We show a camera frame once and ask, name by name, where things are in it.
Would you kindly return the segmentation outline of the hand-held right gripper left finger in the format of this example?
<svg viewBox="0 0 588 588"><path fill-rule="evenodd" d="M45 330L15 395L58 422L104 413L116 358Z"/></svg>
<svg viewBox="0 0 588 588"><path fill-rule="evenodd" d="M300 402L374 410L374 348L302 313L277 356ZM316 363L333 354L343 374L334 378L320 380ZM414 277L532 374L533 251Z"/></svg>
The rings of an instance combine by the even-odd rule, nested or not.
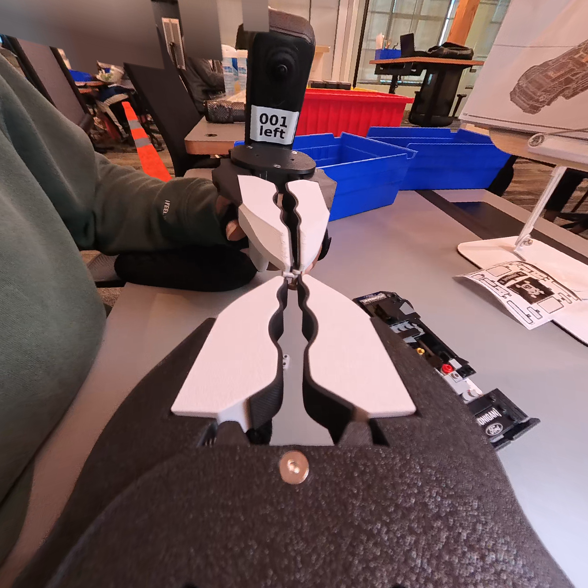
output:
<svg viewBox="0 0 588 588"><path fill-rule="evenodd" d="M283 277L273 277L218 315L172 404L175 415L268 420L276 413L261 416L251 401L283 375L280 334L270 333L272 319L283 317L282 289Z"/></svg>

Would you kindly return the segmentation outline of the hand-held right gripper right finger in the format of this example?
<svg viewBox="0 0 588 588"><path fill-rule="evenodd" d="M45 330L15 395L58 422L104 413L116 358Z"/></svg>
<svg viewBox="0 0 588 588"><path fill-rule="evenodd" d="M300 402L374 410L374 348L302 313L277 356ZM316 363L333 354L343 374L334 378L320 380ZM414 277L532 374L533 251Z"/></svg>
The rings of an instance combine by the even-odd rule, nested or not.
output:
<svg viewBox="0 0 588 588"><path fill-rule="evenodd" d="M368 314L310 275L302 276L305 309L317 326L307 346L311 383L355 409L359 417L416 411Z"/></svg>

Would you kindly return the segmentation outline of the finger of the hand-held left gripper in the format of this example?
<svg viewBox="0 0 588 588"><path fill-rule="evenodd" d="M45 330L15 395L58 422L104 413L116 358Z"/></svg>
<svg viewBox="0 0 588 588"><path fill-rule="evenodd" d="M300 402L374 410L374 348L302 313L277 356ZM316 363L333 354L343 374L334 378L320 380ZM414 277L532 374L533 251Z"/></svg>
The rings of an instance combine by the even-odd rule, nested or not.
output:
<svg viewBox="0 0 588 588"><path fill-rule="evenodd" d="M329 210L318 183L311 180L292 182L294 200L292 233L294 269L304 273L318 258L327 230Z"/></svg>
<svg viewBox="0 0 588 588"><path fill-rule="evenodd" d="M238 175L238 182L242 199L238 220L249 241L251 261L259 272L265 271L271 263L279 271L291 273L290 232L275 202L275 185L251 175Z"/></svg>

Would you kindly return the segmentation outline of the black lego car model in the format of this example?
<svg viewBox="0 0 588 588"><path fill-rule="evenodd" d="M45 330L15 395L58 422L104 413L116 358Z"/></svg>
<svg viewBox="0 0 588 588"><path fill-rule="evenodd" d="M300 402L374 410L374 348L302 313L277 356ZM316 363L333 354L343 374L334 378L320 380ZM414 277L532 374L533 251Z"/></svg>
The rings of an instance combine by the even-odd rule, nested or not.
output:
<svg viewBox="0 0 588 588"><path fill-rule="evenodd" d="M430 364L468 406L495 450L510 444L540 423L529 417L499 389L483 392L471 379L476 371L435 334L412 303L396 292L381 290L354 298L372 318L383 320L409 347Z"/></svg>

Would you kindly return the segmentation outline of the person's left forearm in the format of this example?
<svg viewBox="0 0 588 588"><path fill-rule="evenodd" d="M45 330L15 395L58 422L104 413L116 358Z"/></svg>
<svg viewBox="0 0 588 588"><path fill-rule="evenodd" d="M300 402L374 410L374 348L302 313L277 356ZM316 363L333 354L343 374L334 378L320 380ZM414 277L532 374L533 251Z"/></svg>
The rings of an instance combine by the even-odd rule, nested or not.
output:
<svg viewBox="0 0 588 588"><path fill-rule="evenodd" d="M226 206L210 180L167 182L96 154L95 194L80 250L154 252L188 245L225 245Z"/></svg>

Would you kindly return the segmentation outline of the lego instruction booklet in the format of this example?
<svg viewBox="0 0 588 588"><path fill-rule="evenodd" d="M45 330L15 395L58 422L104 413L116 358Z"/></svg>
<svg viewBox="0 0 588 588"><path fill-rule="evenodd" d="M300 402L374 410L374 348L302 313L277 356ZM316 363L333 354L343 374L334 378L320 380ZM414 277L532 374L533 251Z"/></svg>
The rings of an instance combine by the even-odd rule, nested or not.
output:
<svg viewBox="0 0 588 588"><path fill-rule="evenodd" d="M460 119L587 138L587 1L511 1Z"/></svg>

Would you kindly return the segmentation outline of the person's left hand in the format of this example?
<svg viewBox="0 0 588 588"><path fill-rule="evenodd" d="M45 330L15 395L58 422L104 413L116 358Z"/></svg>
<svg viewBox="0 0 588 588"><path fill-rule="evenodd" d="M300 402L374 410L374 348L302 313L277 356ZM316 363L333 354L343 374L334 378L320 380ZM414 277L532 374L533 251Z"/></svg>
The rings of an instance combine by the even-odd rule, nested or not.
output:
<svg viewBox="0 0 588 588"><path fill-rule="evenodd" d="M218 193L217 215L221 229L229 243L239 249L247 246L247 237L238 220L238 209L242 204L238 177L250 175L250 171L235 165L230 159L222 159L212 171L212 183Z"/></svg>

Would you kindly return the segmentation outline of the red plastic bin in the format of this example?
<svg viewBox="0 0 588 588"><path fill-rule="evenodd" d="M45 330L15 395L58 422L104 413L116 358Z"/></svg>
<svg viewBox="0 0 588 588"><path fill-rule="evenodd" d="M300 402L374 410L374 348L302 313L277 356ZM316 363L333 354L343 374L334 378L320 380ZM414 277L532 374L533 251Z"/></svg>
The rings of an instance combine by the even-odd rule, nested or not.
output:
<svg viewBox="0 0 588 588"><path fill-rule="evenodd" d="M307 89L296 136L343 132L366 136L371 127L400 126L413 98L359 90Z"/></svg>

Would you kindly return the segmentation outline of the black mesh pad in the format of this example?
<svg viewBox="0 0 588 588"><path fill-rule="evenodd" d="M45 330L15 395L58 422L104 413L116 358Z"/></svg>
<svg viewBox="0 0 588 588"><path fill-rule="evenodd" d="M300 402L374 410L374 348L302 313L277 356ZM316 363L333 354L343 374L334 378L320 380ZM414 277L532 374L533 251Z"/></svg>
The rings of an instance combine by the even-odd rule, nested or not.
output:
<svg viewBox="0 0 588 588"><path fill-rule="evenodd" d="M258 273L247 254L226 245L119 254L114 269L125 282L197 292L235 290Z"/></svg>

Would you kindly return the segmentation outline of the black office chair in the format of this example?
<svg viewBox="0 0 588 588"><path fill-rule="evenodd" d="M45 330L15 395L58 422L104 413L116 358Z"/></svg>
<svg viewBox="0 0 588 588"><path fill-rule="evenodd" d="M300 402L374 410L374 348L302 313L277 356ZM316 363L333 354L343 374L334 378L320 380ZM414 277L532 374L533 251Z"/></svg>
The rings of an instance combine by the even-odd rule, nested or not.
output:
<svg viewBox="0 0 588 588"><path fill-rule="evenodd" d="M473 55L472 48L452 42L431 47L423 54L431 58L465 61L471 61ZM420 127L449 126L453 121L450 110L465 68L457 65L428 65L420 91L415 94L408 122Z"/></svg>
<svg viewBox="0 0 588 588"><path fill-rule="evenodd" d="M201 115L178 70L170 60L163 69L130 63L124 67L165 141L175 176L184 176L200 158L188 153L185 137L200 122Z"/></svg>

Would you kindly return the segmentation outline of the orange traffic cone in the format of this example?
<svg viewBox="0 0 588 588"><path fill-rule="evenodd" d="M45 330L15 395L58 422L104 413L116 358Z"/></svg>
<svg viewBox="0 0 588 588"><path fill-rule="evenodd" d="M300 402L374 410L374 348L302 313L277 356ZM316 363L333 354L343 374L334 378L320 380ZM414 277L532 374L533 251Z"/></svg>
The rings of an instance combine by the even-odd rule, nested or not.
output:
<svg viewBox="0 0 588 588"><path fill-rule="evenodd" d="M130 134L133 137L143 172L165 182L171 180L172 177L169 171L152 145L130 103L125 100L122 102L122 107L128 120Z"/></svg>

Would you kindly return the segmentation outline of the background wooden desk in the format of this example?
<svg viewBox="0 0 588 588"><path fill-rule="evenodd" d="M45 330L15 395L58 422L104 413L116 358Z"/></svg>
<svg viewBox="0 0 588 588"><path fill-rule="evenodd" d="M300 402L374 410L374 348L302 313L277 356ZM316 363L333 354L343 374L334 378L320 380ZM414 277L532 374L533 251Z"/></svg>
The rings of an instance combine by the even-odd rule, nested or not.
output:
<svg viewBox="0 0 588 588"><path fill-rule="evenodd" d="M471 69L471 67L481 66L484 64L483 61L475 61L475 60L465 61L465 60L460 60L460 59L442 59L442 58L431 58L431 57L426 57L426 56L414 56L414 57L404 57L404 58L395 58L395 59L375 59L375 60L371 60L370 63L376 65L375 74L377 74L377 75L392 74L396 77L402 77L405 75L416 75L416 74L422 73L423 71L426 72L426 67L428 65L441 65L441 66L457 65L457 66L466 66L465 69Z"/></svg>

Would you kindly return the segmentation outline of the white tray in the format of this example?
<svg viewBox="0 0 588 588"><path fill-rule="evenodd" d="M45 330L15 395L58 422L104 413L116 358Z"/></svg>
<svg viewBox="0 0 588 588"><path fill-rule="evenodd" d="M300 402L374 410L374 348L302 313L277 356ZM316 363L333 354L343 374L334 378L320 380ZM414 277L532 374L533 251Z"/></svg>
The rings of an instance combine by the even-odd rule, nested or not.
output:
<svg viewBox="0 0 588 588"><path fill-rule="evenodd" d="M477 269L487 269L505 261L524 261L549 274L581 299L587 300L587 265L583 261L578 261L569 254L558 251L539 240L533 240L534 248L530 253L524 254L524 259L520 259L511 248L516 239L516 237L508 237L465 242L458 246L458 252L475 264ZM572 331L556 322L553 323L580 342L587 344L587 319L584 319L582 325Z"/></svg>

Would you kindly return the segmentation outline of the white sticker sheet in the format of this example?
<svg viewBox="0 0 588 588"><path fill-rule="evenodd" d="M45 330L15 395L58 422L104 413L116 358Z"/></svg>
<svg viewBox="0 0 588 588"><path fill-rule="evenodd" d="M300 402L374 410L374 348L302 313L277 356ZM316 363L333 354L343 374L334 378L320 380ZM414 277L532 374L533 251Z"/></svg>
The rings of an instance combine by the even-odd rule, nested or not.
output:
<svg viewBox="0 0 588 588"><path fill-rule="evenodd" d="M572 331L587 319L587 300L524 261L505 261L455 278L528 330L556 322Z"/></svg>

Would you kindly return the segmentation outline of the person's green sweatshirt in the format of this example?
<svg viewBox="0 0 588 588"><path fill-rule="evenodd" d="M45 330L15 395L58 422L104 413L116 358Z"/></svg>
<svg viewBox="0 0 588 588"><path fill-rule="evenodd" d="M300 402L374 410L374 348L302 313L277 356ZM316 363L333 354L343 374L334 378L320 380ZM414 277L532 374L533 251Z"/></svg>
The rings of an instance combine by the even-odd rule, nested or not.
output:
<svg viewBox="0 0 588 588"><path fill-rule="evenodd" d="M100 158L1 58L1 560L26 517L32 462L79 391L105 310L93 243Z"/></svg>

